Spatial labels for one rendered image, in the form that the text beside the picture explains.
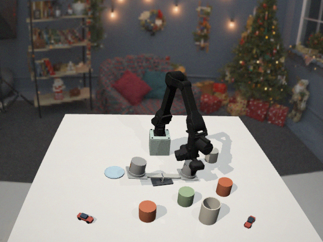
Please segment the beige cylinder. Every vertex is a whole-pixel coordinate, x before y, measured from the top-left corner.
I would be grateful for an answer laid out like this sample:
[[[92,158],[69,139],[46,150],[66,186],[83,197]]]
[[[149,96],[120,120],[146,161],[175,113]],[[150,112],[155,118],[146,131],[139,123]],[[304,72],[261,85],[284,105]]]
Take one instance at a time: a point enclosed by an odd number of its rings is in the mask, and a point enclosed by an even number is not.
[[[213,147],[212,152],[205,156],[205,161],[207,163],[216,163],[218,158],[218,153],[219,153],[218,149]]]

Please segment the green cylinder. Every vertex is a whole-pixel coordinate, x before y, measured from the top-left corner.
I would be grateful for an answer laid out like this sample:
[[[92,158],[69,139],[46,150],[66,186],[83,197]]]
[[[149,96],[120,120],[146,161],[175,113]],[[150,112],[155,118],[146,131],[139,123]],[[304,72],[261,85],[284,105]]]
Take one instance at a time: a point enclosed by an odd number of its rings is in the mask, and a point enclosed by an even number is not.
[[[177,202],[180,206],[187,208],[193,204],[195,191],[189,186],[183,186],[178,190]]]

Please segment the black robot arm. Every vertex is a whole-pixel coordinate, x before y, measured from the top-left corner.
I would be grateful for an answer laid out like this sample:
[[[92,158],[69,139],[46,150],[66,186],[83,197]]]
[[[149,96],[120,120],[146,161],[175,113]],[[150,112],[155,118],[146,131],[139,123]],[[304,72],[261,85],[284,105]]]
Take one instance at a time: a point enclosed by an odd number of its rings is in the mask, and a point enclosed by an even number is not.
[[[186,132],[188,136],[188,146],[197,148],[204,155],[208,155],[213,150],[213,145],[210,140],[205,138],[208,136],[208,131],[205,126],[203,117],[198,113],[194,96],[191,89],[191,82],[187,76],[181,71],[167,72],[165,76],[165,83],[167,85],[164,94],[161,108],[156,112],[151,123],[155,126],[154,136],[166,136],[165,125],[169,124],[172,120],[172,114],[170,112],[176,89],[180,89],[184,100],[187,118]],[[198,133],[198,131],[203,131]],[[190,159],[190,152],[185,149],[176,150],[175,157],[177,161],[183,161]]]

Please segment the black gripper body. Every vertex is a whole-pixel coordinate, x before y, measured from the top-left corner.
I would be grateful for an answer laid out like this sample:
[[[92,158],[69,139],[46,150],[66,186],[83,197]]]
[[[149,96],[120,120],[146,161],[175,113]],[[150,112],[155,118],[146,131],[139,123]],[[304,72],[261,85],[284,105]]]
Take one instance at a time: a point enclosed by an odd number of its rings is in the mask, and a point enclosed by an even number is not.
[[[180,149],[185,149],[186,147],[187,147],[187,150],[189,150],[189,152],[190,152],[190,159],[192,160],[189,163],[191,170],[192,171],[204,170],[205,165],[203,164],[203,162],[201,160],[197,159],[198,157],[200,157],[200,155],[198,154],[199,150],[195,147],[188,146],[188,144],[181,145]]]

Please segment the brown cylinder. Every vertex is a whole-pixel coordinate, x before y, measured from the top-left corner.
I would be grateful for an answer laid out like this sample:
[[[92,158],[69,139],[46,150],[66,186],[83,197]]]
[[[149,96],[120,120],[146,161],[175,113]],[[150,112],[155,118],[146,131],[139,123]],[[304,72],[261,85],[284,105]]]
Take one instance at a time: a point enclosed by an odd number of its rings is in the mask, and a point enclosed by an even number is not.
[[[156,219],[156,204],[152,201],[142,201],[139,204],[139,218],[142,222],[153,222]]]
[[[233,181],[229,178],[226,177],[221,177],[218,180],[217,188],[216,188],[216,193],[217,195],[221,197],[227,197],[231,193],[231,188],[233,185]]]

